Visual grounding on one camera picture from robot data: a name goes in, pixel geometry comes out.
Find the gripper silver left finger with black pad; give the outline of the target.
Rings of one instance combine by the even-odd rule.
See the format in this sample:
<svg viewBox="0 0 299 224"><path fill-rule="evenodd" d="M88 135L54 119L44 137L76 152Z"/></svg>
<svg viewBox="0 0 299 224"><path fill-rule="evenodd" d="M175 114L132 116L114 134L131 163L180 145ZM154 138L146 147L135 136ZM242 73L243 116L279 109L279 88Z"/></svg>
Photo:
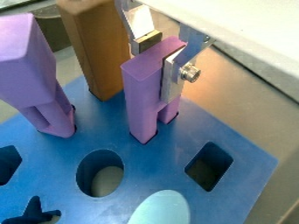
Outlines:
<svg viewBox="0 0 299 224"><path fill-rule="evenodd" d="M162 41L163 33L155 29L147 5L136 0L115 0L115 6L126 27L131 54L138 55Z"/></svg>

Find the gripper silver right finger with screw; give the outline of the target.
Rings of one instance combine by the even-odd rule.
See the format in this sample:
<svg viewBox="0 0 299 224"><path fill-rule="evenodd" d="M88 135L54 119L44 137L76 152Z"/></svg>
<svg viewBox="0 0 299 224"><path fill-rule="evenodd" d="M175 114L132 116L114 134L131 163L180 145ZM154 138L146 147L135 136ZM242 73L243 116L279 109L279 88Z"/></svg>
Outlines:
<svg viewBox="0 0 299 224"><path fill-rule="evenodd" d="M196 56L215 42L210 35L187 24L180 24L179 40L184 45L163 60L160 99L166 103L182 94L186 81L194 83L199 79L202 71L195 66Z"/></svg>

